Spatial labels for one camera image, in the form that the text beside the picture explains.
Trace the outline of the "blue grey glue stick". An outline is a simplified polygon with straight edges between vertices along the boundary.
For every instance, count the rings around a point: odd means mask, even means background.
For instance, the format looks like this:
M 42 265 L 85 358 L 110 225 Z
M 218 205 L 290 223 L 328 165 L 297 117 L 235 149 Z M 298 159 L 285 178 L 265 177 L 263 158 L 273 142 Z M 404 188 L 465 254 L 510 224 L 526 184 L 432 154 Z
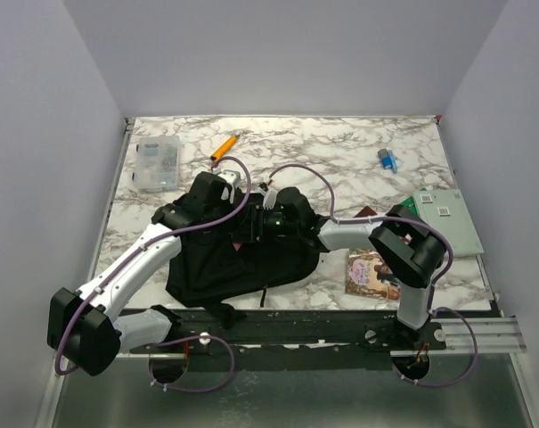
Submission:
M 393 173 L 397 172 L 396 157 L 392 150 L 380 149 L 377 152 L 382 168 L 389 169 Z

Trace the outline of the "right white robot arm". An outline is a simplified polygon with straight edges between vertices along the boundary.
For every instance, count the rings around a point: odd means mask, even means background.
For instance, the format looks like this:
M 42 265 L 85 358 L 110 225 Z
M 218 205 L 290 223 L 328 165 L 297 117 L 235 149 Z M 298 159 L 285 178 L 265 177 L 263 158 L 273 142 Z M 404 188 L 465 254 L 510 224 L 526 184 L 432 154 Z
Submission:
M 300 243 L 320 253 L 376 251 L 400 283 L 396 343 L 411 350 L 424 342 L 434 284 L 453 264 L 453 249 L 441 233 L 401 204 L 384 216 L 341 219 L 315 213 L 296 187 L 253 198 L 238 215 L 242 242 Z

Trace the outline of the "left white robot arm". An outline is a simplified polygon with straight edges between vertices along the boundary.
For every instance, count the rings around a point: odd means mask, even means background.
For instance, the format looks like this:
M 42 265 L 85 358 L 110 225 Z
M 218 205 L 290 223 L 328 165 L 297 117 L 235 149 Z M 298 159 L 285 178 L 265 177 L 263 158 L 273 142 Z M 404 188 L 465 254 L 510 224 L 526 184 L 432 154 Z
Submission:
M 61 288 L 51 298 L 47 343 L 55 350 L 54 371 L 104 371 L 122 351 L 154 344 L 175 350 L 182 339 L 174 316 L 163 307 L 125 316 L 122 311 L 154 273 L 184 249 L 190 232 L 209 231 L 233 219 L 248 193 L 240 193 L 239 174 L 202 172 L 181 205 L 158 209 L 142 235 L 99 276 L 74 292 Z

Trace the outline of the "black student backpack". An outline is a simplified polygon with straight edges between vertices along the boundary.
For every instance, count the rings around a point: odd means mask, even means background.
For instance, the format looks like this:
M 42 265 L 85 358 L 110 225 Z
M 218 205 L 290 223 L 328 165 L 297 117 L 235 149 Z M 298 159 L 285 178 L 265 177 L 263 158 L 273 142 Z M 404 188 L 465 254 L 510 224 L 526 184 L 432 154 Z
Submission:
M 236 193 L 235 201 L 254 200 Z M 241 315 L 226 300 L 247 293 L 291 284 L 311 275 L 321 253 L 300 243 L 243 243 L 239 251 L 236 229 L 240 212 L 210 229 L 182 235 L 182 251 L 171 259 L 166 291 L 186 308 L 204 308 L 231 327 Z

